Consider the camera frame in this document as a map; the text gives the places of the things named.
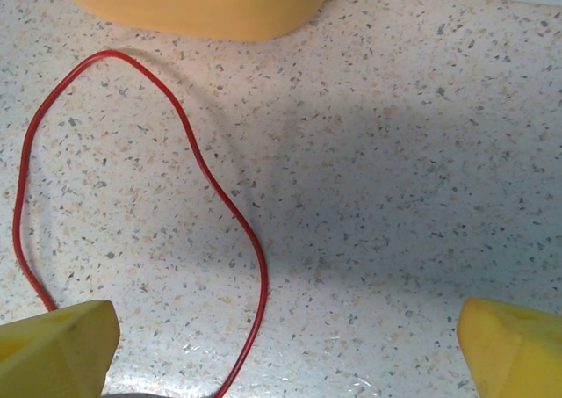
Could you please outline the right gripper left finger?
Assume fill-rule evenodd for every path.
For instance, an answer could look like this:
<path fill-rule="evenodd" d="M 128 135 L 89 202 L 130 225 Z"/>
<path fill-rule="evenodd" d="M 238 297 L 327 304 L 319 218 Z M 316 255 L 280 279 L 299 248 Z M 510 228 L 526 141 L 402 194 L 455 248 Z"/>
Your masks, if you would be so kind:
<path fill-rule="evenodd" d="M 119 343 L 108 300 L 1 326 L 2 397 L 99 397 Z"/>

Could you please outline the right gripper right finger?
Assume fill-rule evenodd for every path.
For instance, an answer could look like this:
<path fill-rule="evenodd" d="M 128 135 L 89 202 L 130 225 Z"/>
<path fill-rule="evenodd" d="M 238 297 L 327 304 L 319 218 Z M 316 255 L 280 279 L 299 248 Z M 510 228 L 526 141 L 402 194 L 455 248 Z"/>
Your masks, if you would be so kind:
<path fill-rule="evenodd" d="M 561 317 L 469 299 L 457 336 L 480 397 L 561 396 Z"/>

